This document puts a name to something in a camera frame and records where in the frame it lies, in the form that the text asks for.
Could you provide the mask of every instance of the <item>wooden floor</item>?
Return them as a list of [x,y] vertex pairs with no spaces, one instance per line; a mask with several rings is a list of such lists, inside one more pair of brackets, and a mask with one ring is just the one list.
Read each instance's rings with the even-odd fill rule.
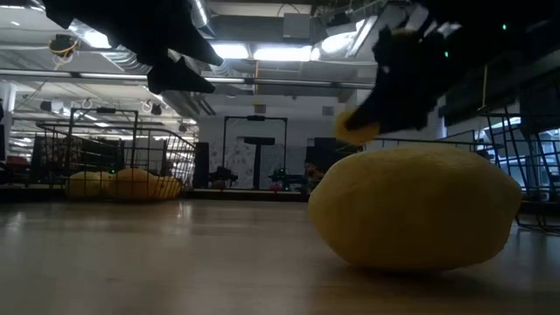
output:
[[412,277],[347,267],[302,203],[0,207],[3,315],[560,313],[560,239],[517,228],[491,262]]

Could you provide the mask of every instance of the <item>robotic hand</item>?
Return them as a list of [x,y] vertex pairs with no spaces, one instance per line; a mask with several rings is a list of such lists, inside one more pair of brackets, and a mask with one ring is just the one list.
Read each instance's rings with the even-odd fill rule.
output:
[[[345,120],[347,130],[372,125],[379,134],[423,129],[437,99],[467,71],[507,50],[529,53],[532,31],[554,29],[560,21],[560,5],[554,0],[414,2],[428,10],[428,18],[417,31],[380,31],[373,47],[378,62],[375,88]],[[446,23],[461,27],[445,37],[438,29]]]

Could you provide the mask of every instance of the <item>wooden table surface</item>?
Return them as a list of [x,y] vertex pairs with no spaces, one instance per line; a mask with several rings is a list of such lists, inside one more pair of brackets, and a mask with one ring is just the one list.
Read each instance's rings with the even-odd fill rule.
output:
[[348,267],[306,204],[0,208],[3,315],[560,313],[560,239],[516,227],[490,262],[397,276]]

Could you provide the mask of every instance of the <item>floor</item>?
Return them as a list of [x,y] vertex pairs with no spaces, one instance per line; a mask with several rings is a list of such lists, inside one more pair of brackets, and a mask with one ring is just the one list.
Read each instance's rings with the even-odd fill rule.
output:
[[560,310],[560,238],[515,227],[485,264],[391,276],[346,266],[302,203],[0,207],[3,315]]

